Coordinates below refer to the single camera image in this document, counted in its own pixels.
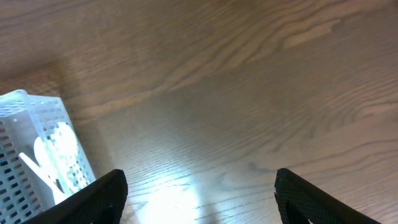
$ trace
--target wood grain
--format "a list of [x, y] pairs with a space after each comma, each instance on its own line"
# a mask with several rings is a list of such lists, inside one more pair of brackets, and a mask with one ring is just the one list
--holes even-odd
[[123, 223], [280, 223], [288, 167], [398, 221], [390, 1], [9, 1], [0, 89], [60, 95]]

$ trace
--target white plastic basket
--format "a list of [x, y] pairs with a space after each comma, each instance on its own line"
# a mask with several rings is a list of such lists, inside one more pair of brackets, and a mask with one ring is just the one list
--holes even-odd
[[[44, 146], [39, 159], [35, 141]], [[50, 187], [18, 158], [21, 152], [38, 166], [47, 156], [42, 167], [52, 168], [49, 176], [67, 197], [95, 181], [59, 97], [24, 90], [0, 96], [0, 224], [23, 222], [55, 205]]]

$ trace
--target wooden surface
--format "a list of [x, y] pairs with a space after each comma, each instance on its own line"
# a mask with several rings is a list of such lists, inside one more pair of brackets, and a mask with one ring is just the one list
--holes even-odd
[[0, 90], [59, 95], [123, 223], [279, 223], [287, 167], [398, 222], [391, 1], [3, 1]]

